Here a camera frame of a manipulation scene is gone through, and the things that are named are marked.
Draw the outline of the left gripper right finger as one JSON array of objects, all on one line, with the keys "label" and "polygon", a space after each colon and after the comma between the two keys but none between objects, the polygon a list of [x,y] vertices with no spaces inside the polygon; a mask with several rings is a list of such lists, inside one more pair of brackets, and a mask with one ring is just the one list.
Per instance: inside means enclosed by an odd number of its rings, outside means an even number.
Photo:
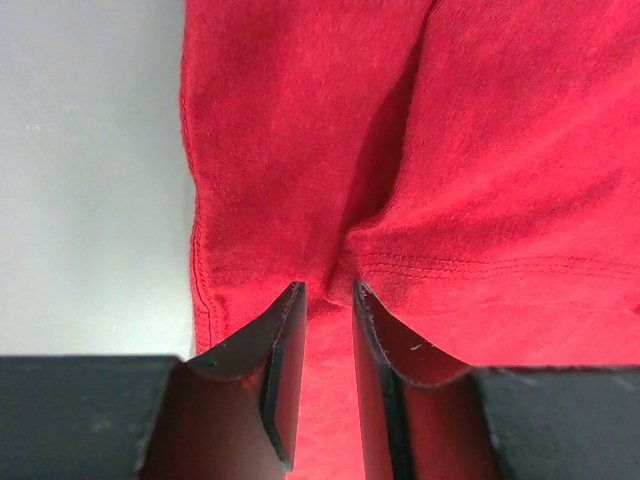
[{"label": "left gripper right finger", "polygon": [[635,479],[635,366],[477,367],[353,286],[369,479]]}]

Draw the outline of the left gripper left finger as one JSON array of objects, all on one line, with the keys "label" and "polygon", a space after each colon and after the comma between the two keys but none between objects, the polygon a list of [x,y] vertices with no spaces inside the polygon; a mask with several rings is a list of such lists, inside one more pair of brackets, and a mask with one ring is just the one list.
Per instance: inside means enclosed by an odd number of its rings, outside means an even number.
[{"label": "left gripper left finger", "polygon": [[296,449],[307,320],[290,284],[190,359],[5,356],[5,479],[282,479]]}]

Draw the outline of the red t-shirt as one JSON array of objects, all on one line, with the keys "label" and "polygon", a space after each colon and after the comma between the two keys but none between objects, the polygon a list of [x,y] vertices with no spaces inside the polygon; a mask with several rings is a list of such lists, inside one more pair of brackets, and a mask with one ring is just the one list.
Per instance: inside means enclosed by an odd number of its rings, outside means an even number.
[{"label": "red t-shirt", "polygon": [[635,1],[189,1],[196,347],[308,291],[293,477],[364,475],[351,291],[472,364],[639,359]]}]

